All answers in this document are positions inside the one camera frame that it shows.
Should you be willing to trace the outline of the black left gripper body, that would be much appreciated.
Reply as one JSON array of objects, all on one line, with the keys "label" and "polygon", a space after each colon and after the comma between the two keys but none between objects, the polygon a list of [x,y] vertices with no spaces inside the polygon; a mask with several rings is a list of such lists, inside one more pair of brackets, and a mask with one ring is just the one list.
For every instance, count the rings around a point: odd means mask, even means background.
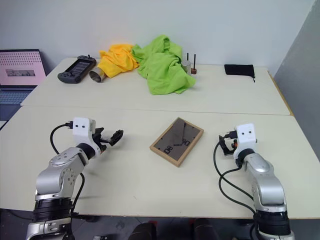
[{"label": "black left gripper body", "polygon": [[95,133],[92,135],[94,143],[100,150],[100,155],[107,149],[107,144],[111,142],[111,137],[102,136],[101,134]]}]

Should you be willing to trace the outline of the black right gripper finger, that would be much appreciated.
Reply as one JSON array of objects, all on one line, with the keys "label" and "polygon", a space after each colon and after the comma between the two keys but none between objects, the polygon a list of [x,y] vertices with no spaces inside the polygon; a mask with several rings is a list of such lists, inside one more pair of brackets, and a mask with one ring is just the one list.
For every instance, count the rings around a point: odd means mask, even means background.
[{"label": "black right gripper finger", "polygon": [[229,155],[229,149],[225,143],[225,138],[222,137],[221,135],[218,136],[219,137],[219,145],[223,151],[224,156],[228,156]]}]

